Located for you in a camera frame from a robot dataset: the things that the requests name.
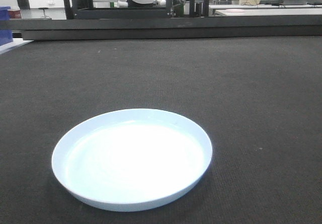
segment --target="blue bin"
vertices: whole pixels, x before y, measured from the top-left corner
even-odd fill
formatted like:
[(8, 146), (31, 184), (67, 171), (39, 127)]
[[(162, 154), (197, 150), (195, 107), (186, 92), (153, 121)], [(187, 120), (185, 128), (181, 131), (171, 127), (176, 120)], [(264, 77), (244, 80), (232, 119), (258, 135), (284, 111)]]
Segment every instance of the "blue bin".
[[(9, 20), (8, 9), (10, 9), (10, 7), (0, 7), (0, 20)], [(12, 41), (11, 30), (0, 30), (0, 45), (4, 45)]]

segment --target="plate rim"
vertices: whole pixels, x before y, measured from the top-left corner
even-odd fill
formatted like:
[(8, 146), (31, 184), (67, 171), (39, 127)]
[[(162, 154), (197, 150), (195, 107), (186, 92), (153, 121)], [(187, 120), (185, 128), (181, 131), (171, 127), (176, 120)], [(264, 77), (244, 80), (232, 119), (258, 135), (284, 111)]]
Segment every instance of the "plate rim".
[[(151, 110), (151, 111), (159, 111), (159, 112), (166, 112), (167, 114), (173, 114), (173, 115), (177, 115), (177, 116), (179, 116), (179, 117), (181, 117), (181, 118), (184, 118), (185, 120), (188, 120), (188, 121), (190, 121), (191, 123), (193, 123), (194, 125), (196, 125), (202, 132), (203, 132), (203, 134), (206, 136), (206, 138), (207, 138), (207, 142), (208, 142), (208, 144), (210, 145), (210, 153), (209, 153), (209, 161), (207, 162), (207, 165), (206, 165), (206, 167), (200, 172), (201, 174), (199, 174), (198, 175), (198, 177), (197, 178), (195, 178), (195, 179), (193, 179), (193, 181), (191, 181), (191, 182), (189, 182), (189, 184), (188, 185), (186, 185), (185, 187), (183, 187), (183, 188), (181, 188), (180, 190), (178, 190), (178, 191), (175, 191), (175, 192), (173, 192), (173, 193), (171, 193), (171, 194), (168, 194), (168, 195), (165, 195), (165, 196), (162, 196), (162, 197), (159, 197), (159, 198), (153, 198), (153, 199), (149, 199), (149, 200), (145, 200), (145, 201), (140, 201), (140, 202), (138, 202), (138, 201), (128, 201), (128, 202), (115, 202), (115, 201), (108, 201), (108, 200), (103, 200), (103, 199), (97, 199), (97, 198), (93, 198), (93, 197), (90, 197), (90, 196), (87, 196), (87, 195), (83, 195), (83, 194), (81, 194), (81, 193), (79, 193), (79, 192), (77, 192), (77, 191), (74, 191), (72, 188), (69, 188), (65, 183), (62, 183), (63, 181), (61, 181), (59, 178), (58, 178), (58, 176), (57, 176), (57, 174), (56, 174), (56, 172), (55, 172), (55, 170), (54, 170), (54, 164), (53, 164), (53, 162), (54, 162), (54, 155), (55, 155), (55, 151), (56, 151), (56, 148), (57, 148), (57, 146), (58, 146), (58, 144), (61, 142), (61, 140), (63, 139), (63, 138), (65, 138), (65, 136), (66, 135), (68, 135), (71, 131), (73, 131), (75, 128), (77, 128), (77, 127), (79, 127), (80, 125), (82, 125), (82, 124), (85, 124), (86, 122), (88, 122), (88, 121), (91, 121), (91, 120), (93, 120), (93, 119), (95, 119), (95, 118), (99, 118), (99, 117), (102, 117), (103, 115), (108, 115), (108, 114), (110, 114), (110, 113), (117, 113), (117, 112), (125, 112), (125, 111), (132, 111), (132, 110), (143, 110), (143, 111), (145, 111), (145, 110)], [(52, 156), (51, 156), (51, 169), (52, 169), (52, 171), (53, 171), (53, 173), (54, 173), (54, 176), (55, 176), (55, 178), (59, 181), (59, 183), (68, 191), (68, 192), (70, 192), (72, 195), (76, 195), (76, 196), (78, 196), (78, 197), (80, 197), (80, 198), (83, 198), (83, 199), (86, 199), (86, 200), (89, 200), (89, 201), (92, 201), (92, 202), (99, 202), (99, 203), (102, 203), (102, 204), (108, 204), (108, 205), (134, 205), (134, 204), (143, 204), (143, 203), (149, 203), (149, 202), (154, 202), (154, 201), (158, 201), (158, 200), (162, 200), (162, 199), (165, 199), (165, 198), (169, 198), (169, 197), (171, 197), (171, 196), (174, 196), (174, 195), (176, 195), (177, 193), (179, 193), (179, 192), (181, 192), (181, 191), (183, 191), (183, 190), (185, 190), (185, 189), (187, 189), (187, 188), (189, 188), (191, 185), (196, 185), (198, 182), (199, 182), (199, 180), (202, 178), (202, 176), (205, 174), (205, 172), (207, 171), (207, 169), (209, 168), (209, 166), (210, 166), (210, 164), (211, 164), (211, 162), (212, 162), (212, 160), (213, 160), (213, 145), (212, 145), (212, 142), (211, 142), (211, 139), (210, 139), (210, 137), (208, 136), (208, 134), (206, 133), (206, 131), (199, 125), (199, 124), (197, 124), (196, 122), (194, 122), (193, 120), (191, 120), (191, 119), (189, 119), (189, 118), (187, 118), (187, 117), (185, 117), (185, 116), (183, 116), (183, 115), (180, 115), (180, 114), (178, 114), (178, 113), (174, 113), (174, 112), (170, 112), (170, 111), (166, 111), (166, 110), (160, 110), (160, 109), (153, 109), (153, 108), (129, 108), (129, 109), (120, 109), (120, 110), (115, 110), (115, 111), (111, 111), (111, 112), (106, 112), (106, 113), (102, 113), (102, 114), (99, 114), (99, 115), (97, 115), (97, 116), (94, 116), (94, 117), (91, 117), (91, 118), (89, 118), (89, 119), (87, 119), (87, 120), (85, 120), (85, 121), (83, 121), (83, 122), (81, 122), (81, 123), (79, 123), (79, 124), (77, 124), (77, 125), (75, 125), (73, 128), (71, 128), (69, 131), (67, 131), (60, 139), (59, 139), (59, 141), (57, 142), (57, 144), (55, 145), (55, 148), (54, 148), (54, 150), (53, 150), (53, 152), (52, 152)]]

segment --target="desk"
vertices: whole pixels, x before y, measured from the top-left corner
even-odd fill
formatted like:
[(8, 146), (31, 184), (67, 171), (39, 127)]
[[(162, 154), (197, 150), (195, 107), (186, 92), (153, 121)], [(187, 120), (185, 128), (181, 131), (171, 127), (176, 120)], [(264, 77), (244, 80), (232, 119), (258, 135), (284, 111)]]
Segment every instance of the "desk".
[(222, 9), (315, 9), (322, 8), (322, 5), (209, 5), (209, 9), (222, 10)]
[(322, 9), (246, 9), (243, 13), (216, 10), (215, 13), (220, 16), (322, 15)]

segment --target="white table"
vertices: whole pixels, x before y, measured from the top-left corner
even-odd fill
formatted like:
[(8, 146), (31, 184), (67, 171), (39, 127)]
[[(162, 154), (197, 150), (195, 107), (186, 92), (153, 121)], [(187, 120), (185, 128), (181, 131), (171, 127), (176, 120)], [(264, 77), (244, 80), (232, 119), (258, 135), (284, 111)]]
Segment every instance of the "white table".
[(215, 13), (220, 16), (322, 15), (322, 8), (245, 9), (242, 13), (230, 13), (229, 10), (216, 10)]

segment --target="black metal frame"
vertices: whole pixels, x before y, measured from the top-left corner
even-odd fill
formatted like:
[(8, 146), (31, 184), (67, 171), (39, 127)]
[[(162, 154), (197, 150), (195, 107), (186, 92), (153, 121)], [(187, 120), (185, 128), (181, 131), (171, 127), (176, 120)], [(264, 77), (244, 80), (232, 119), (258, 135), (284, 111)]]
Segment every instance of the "black metal frame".
[(169, 18), (172, 11), (172, 0), (166, 0), (165, 8), (106, 8), (95, 9), (93, 0), (88, 0), (88, 8), (78, 9), (77, 0), (72, 1), (74, 19), (151, 19)]

